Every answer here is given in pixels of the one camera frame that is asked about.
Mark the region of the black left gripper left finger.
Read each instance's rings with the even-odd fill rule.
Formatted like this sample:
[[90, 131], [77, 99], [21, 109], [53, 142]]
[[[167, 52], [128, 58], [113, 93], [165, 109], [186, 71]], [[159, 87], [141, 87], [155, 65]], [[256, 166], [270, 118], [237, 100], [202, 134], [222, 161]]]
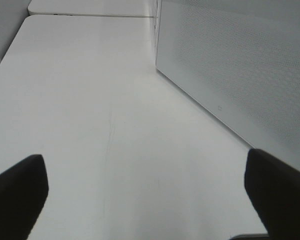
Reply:
[[0, 174], [0, 240], [26, 240], [45, 205], [44, 158], [33, 154]]

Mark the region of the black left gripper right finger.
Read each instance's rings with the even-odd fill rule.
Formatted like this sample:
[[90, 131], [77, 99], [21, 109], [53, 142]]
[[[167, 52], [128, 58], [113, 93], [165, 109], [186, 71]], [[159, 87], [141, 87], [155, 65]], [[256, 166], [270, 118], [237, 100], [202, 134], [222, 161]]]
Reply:
[[272, 240], [300, 240], [300, 171], [252, 148], [244, 188]]

